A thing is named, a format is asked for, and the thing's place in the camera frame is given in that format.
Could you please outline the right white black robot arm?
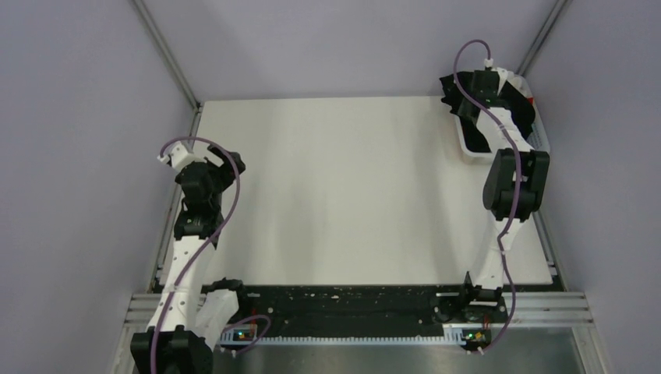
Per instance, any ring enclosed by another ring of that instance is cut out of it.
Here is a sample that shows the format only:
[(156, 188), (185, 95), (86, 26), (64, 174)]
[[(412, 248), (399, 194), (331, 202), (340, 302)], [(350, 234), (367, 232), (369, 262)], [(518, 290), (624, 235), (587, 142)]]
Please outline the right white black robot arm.
[(479, 320), (489, 307), (498, 309), (504, 285), (513, 282), (507, 254), (523, 224), (541, 206), (550, 166), (549, 154), (524, 139), (501, 97), (510, 73), (495, 66), (491, 57), (483, 64), (472, 74), (469, 87), (459, 89), (464, 97), (461, 114), (471, 119), (493, 154), (482, 189), (489, 224), (457, 300), (459, 315), (468, 321)]

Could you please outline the black t shirt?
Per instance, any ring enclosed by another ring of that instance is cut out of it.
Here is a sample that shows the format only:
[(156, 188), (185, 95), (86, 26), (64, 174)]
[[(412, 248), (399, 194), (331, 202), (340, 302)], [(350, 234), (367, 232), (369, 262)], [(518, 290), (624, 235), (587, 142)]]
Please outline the black t shirt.
[[(441, 102), (449, 105), (450, 113), (459, 118), (467, 149), (474, 153), (489, 153), (487, 139), (476, 127), (480, 110), (459, 91), (452, 74), (440, 77), (440, 84), (444, 93)], [(501, 94), (514, 124), (523, 138), (527, 139), (532, 134), (532, 125), (536, 119), (532, 103), (510, 83), (505, 83)]]

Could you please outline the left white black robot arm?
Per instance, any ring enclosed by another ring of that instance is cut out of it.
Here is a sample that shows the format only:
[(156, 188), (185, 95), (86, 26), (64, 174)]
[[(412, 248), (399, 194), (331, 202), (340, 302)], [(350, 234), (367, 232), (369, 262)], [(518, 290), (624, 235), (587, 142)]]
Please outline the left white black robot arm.
[(184, 138), (166, 143), (158, 157), (175, 170), (182, 199), (160, 300), (147, 328), (135, 333), (130, 343), (139, 373), (210, 373), (223, 323), (240, 322), (249, 315), (248, 298), (235, 291), (222, 288), (202, 296), (207, 268), (231, 217), (222, 212), (222, 194), (240, 185), (246, 169), (239, 153), (215, 143), (207, 149), (220, 164), (195, 155)]

